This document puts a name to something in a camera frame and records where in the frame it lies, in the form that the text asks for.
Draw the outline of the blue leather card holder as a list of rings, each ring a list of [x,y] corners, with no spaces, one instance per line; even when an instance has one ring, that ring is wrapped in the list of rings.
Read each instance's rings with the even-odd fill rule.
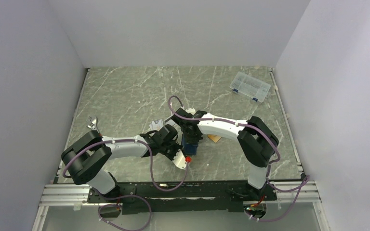
[[[182,152],[184,155],[194,156],[197,154],[199,139],[196,137],[188,136],[186,134],[182,134],[181,138],[181,145],[182,145]]]

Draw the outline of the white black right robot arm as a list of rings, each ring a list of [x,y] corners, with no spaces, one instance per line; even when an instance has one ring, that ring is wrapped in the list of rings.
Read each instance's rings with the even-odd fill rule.
[[[265,193],[264,185],[270,158],[276,152],[279,140],[262,119],[252,116],[248,120],[234,120],[198,110],[194,114],[179,108],[171,116],[188,143],[198,143],[203,135],[216,135],[237,141],[250,163],[246,193],[257,200]]]

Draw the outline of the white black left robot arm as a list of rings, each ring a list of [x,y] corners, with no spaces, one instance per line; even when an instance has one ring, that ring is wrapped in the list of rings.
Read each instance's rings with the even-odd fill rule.
[[[115,201],[120,186],[111,173],[103,170],[108,160],[124,157],[150,157],[162,154],[179,169],[187,169],[189,158],[177,142],[178,132],[171,125],[134,137],[112,138],[97,130],[87,132],[61,154],[63,176],[76,185],[88,184],[107,202]]]

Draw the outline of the clear plastic organizer box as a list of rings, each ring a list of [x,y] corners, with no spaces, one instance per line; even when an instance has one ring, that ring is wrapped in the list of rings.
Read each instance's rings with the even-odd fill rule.
[[[230,89],[249,99],[262,103],[267,97],[271,85],[245,73],[238,72],[230,84]]]

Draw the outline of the red utility knife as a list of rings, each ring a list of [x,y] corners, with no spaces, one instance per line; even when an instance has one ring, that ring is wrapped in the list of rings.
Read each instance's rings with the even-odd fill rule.
[[[99,134],[101,133],[98,128],[98,118],[96,116],[88,116],[86,119],[87,122],[87,128],[91,130],[97,131]]]

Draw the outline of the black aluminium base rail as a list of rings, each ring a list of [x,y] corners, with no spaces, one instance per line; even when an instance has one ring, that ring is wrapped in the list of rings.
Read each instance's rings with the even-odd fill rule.
[[[225,210],[240,212],[244,207],[261,208],[275,203],[279,209],[292,201],[319,203],[321,201],[313,181],[300,190],[299,181],[273,181],[257,195],[244,180],[185,182],[173,192],[158,190],[150,182],[123,182],[120,191],[112,196],[100,196],[88,185],[49,184],[40,199],[40,206],[71,206],[79,210],[84,205],[119,204],[125,215],[147,212],[139,198],[148,201],[154,212]]]

